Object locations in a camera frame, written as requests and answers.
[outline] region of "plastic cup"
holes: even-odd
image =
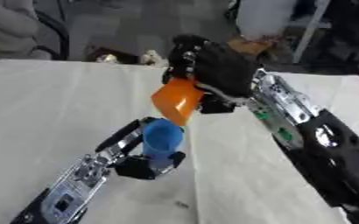
[[[182,142],[182,129],[166,119],[143,128],[143,154],[155,160],[167,159]]]
[[[164,117],[179,126],[185,126],[203,95],[202,91],[194,87],[193,80],[173,78],[151,99]]]

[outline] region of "white fabric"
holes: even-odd
[[[9,223],[114,131],[158,116],[149,96],[160,87],[163,71],[0,60],[0,223]],[[359,134],[359,77],[282,75]],[[157,181],[113,175],[83,223],[343,222],[246,108],[231,115],[194,113],[186,133],[182,148],[189,157],[177,171]]]

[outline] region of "floor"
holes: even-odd
[[[180,33],[225,41],[235,33],[223,17],[222,0],[79,0],[63,1],[71,35],[70,60],[84,60],[90,46],[141,54],[149,49],[166,55]],[[59,17],[56,1],[38,1],[40,10]],[[46,44],[55,45],[46,34]]]

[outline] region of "person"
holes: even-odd
[[[32,0],[0,0],[0,59],[35,58],[38,28]]]

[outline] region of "silver metal frame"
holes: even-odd
[[[288,149],[303,148],[303,138],[296,126],[320,114],[321,108],[308,97],[292,89],[280,76],[257,70],[253,96],[247,105],[267,129]]]
[[[94,156],[87,154],[79,160],[51,187],[41,204],[43,217],[50,224],[67,224],[75,220],[106,182],[108,167],[121,163],[125,157],[122,149],[142,133],[143,127],[140,126],[112,147]]]

